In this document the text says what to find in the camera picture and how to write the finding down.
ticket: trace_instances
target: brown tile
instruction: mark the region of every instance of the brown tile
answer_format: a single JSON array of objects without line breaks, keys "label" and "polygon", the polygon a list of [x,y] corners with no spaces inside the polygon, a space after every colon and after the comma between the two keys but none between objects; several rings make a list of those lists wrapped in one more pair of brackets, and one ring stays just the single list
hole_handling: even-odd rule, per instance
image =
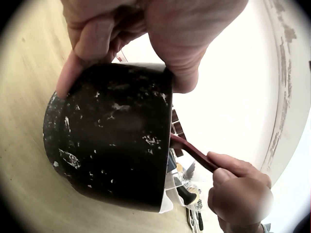
[{"label": "brown tile", "polygon": [[181,134],[178,134],[178,136],[186,140],[186,136],[185,136],[184,132],[182,132]]},{"label": "brown tile", "polygon": [[182,150],[180,150],[180,149],[174,149],[174,151],[175,151],[176,157],[183,156],[183,151],[182,151]]},{"label": "brown tile", "polygon": [[180,133],[183,132],[183,128],[181,127],[181,124],[180,124],[179,121],[176,122],[176,123],[174,123],[174,127],[175,127],[175,130],[176,130],[176,133],[177,133],[177,134],[180,134]]},{"label": "brown tile", "polygon": [[172,127],[171,127],[171,133],[173,133],[173,134],[175,134],[176,132],[175,132],[175,130],[174,130],[174,126],[173,126],[173,124],[172,124]]},{"label": "brown tile", "polygon": [[177,113],[175,109],[172,111],[172,122],[178,121]]}]

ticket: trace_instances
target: fingernail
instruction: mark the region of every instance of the fingernail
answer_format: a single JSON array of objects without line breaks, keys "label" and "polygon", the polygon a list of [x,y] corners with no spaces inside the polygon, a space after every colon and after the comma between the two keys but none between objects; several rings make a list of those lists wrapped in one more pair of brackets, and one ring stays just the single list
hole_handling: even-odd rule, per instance
[{"label": "fingernail", "polygon": [[220,154],[217,154],[217,153],[215,153],[215,152],[209,151],[209,152],[207,153],[207,155],[215,156],[215,155],[220,155]]}]

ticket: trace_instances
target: sleeve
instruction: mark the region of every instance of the sleeve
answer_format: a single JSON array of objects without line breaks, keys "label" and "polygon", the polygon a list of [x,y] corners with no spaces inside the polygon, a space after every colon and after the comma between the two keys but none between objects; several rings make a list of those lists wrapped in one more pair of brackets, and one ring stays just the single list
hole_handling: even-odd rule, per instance
[{"label": "sleeve", "polygon": [[268,223],[268,224],[261,224],[261,225],[262,225],[262,227],[263,227],[264,233],[272,233],[272,232],[270,232],[271,223]]}]

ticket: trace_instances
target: red brush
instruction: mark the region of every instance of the red brush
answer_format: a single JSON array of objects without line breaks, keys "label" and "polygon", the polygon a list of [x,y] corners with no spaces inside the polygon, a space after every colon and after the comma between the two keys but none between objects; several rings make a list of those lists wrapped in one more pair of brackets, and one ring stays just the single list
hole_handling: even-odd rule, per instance
[{"label": "red brush", "polygon": [[171,133],[170,148],[182,149],[188,152],[195,160],[197,160],[203,167],[210,172],[214,172],[218,166],[216,166],[210,159],[204,155],[201,151],[191,145],[187,140]]}]

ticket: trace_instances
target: black pot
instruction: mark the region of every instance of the black pot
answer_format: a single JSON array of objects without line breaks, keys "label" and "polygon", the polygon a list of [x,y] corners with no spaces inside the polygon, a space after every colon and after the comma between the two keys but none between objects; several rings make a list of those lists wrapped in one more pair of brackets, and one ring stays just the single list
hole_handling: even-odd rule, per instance
[{"label": "black pot", "polygon": [[100,64],[44,118],[50,163],[79,193],[159,212],[167,170],[172,73],[161,64]]}]

